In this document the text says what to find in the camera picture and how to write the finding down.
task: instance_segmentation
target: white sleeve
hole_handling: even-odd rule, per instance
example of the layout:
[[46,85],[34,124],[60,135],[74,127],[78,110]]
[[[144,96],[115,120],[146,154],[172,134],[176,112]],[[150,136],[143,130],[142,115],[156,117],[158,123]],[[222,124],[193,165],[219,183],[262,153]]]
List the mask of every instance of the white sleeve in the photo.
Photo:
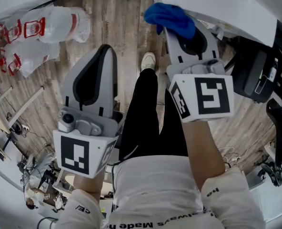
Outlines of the white sleeve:
[[237,167],[203,184],[204,206],[215,214],[225,228],[264,229],[266,224],[248,188],[247,180]]
[[104,216],[97,201],[82,190],[74,190],[55,229],[99,229]]

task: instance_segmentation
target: desk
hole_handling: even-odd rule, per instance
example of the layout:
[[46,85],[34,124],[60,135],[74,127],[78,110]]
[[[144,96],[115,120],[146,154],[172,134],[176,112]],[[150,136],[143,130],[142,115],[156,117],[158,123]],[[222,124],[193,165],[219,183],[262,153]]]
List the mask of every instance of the desk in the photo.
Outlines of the desk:
[[[13,87],[10,87],[8,90],[6,90],[1,96],[0,96],[0,101],[7,95]],[[10,120],[7,120],[6,117],[4,116],[2,109],[0,107],[0,129],[10,133],[10,128],[11,126],[15,123],[15,121],[19,118],[19,116],[25,111],[26,108],[44,91],[43,87],[40,87],[40,89],[33,95],[31,96],[27,102],[20,107],[20,109],[15,113],[14,116]]]

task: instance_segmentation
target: shoe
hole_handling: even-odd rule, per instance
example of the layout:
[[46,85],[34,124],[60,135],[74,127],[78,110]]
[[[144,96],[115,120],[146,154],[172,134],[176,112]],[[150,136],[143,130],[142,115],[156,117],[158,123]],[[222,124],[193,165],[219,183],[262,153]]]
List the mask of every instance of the shoe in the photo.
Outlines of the shoe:
[[156,58],[152,52],[147,52],[141,62],[141,71],[145,69],[155,70]]

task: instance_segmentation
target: person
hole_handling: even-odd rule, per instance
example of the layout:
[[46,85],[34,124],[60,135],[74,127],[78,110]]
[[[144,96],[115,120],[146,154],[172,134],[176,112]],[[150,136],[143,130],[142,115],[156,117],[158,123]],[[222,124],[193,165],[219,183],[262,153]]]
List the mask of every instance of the person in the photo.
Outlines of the person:
[[43,153],[37,163],[37,166],[30,165],[33,160],[33,156],[30,155],[26,168],[23,173],[23,181],[24,181],[24,196],[26,200],[26,206],[29,209],[35,209],[38,208],[35,203],[35,195],[41,194],[44,197],[48,198],[49,194],[42,191],[40,188],[41,186],[41,180],[49,167],[49,164],[55,159],[54,154],[47,154]]
[[135,151],[115,169],[116,209],[108,219],[100,211],[104,171],[76,175],[55,229],[265,228],[245,177],[237,167],[225,171],[208,123],[181,124],[168,91],[159,134],[154,66],[146,53],[122,132],[120,160]]

